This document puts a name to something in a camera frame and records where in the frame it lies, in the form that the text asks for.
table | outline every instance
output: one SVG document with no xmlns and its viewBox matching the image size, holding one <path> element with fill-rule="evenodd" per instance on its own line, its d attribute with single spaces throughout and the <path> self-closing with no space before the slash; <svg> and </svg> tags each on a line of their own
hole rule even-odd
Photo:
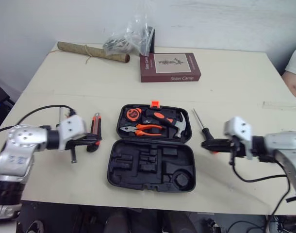
<svg viewBox="0 0 296 233">
<path fill-rule="evenodd" d="M 136 55 L 131 55 L 127 64 L 98 58 L 85 64 L 86 56 L 59 51 L 46 57 L 2 126 L 14 124 L 37 107 L 66 104 L 84 118 L 87 128 L 93 113 L 101 112 L 103 140 L 91 154 L 85 147 L 77 147 L 77 164 L 71 164 L 69 151 L 36 153 L 24 200 L 235 214 L 273 211 L 286 191 L 286 179 L 240 181 L 228 165 L 228 154 L 211 155 L 201 148 L 203 137 L 191 111 L 195 108 L 219 138 L 224 137 L 224 122 L 233 116 L 249 122 L 254 135 L 296 130 L 296 99 L 266 54 L 183 48 L 156 48 L 156 52 L 193 52 L 202 72 L 200 81 L 141 83 Z M 193 149 L 197 171 L 197 184 L 190 193 L 130 190 L 107 181 L 111 147 L 119 139 L 115 127 L 122 106 L 149 104 L 151 100 L 189 113 L 193 136 L 186 144 Z M 47 109 L 24 123 L 54 126 L 58 114 L 58 109 Z M 5 135 L 0 133 L 0 148 Z M 246 179 L 282 173 L 277 165 L 256 159 L 237 159 L 236 164 Z M 284 201 L 277 214 L 296 214 L 296 202 Z"/>
</svg>

hammer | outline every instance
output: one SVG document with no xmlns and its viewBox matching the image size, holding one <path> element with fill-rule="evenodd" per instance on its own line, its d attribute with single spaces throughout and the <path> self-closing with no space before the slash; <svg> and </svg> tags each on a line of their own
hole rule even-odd
<svg viewBox="0 0 296 233">
<path fill-rule="evenodd" d="M 177 128 L 177 133 L 175 134 L 175 137 L 181 138 L 181 133 L 186 129 L 186 119 L 181 113 L 182 121 L 176 121 L 175 127 Z"/>
<path fill-rule="evenodd" d="M 164 122 L 167 125 L 174 126 L 177 128 L 177 133 L 175 134 L 175 137 L 181 138 L 181 133 L 186 129 L 186 119 L 184 115 L 181 112 L 182 121 L 178 121 L 169 117 L 164 116 L 162 113 L 155 112 L 155 111 L 146 111 L 146 115 L 148 117 L 154 117 L 158 119 L 161 122 Z"/>
</svg>

plastic bag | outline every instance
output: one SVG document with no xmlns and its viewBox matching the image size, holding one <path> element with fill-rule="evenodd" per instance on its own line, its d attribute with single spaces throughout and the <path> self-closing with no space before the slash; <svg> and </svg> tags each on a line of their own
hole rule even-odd
<svg viewBox="0 0 296 233">
<path fill-rule="evenodd" d="M 148 0 L 138 1 L 136 14 L 129 21 L 124 38 L 143 56 L 148 56 L 154 33 Z"/>
<path fill-rule="evenodd" d="M 133 46 L 124 38 L 124 34 L 115 35 L 106 40 L 103 45 L 106 55 L 129 53 Z"/>
<path fill-rule="evenodd" d="M 150 14 L 149 0 L 138 0 L 134 16 L 127 27 L 113 33 L 104 43 L 106 55 L 129 53 L 136 48 L 143 56 L 148 56 L 153 38 L 154 28 Z"/>
</svg>

black tool case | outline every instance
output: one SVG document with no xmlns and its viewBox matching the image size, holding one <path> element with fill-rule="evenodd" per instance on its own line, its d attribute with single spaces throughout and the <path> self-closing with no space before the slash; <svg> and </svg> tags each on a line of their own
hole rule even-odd
<svg viewBox="0 0 296 233">
<path fill-rule="evenodd" d="M 140 109 L 140 116 L 127 119 L 127 113 Z M 186 122 L 181 138 L 177 138 L 177 128 L 166 120 L 154 117 L 161 113 L 169 120 Z M 162 129 L 143 130 L 158 136 L 137 136 L 125 132 L 121 127 L 161 125 Z M 156 190 L 159 192 L 190 192 L 196 186 L 196 170 L 191 148 L 184 145 L 191 136 L 191 126 L 187 111 L 182 108 L 128 104 L 122 107 L 117 124 L 117 133 L 122 138 L 114 143 L 107 171 L 110 184 L 118 187 Z"/>
</svg>

white wall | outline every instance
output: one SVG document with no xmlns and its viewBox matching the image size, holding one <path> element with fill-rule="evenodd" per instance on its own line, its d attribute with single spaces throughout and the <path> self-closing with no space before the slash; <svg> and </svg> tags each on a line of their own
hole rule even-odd
<svg viewBox="0 0 296 233">
<path fill-rule="evenodd" d="M 103 43 L 135 2 L 0 0 L 0 85 L 16 100 L 55 41 Z M 296 0 L 150 2 L 156 46 L 265 51 L 280 72 L 296 48 Z"/>
</svg>

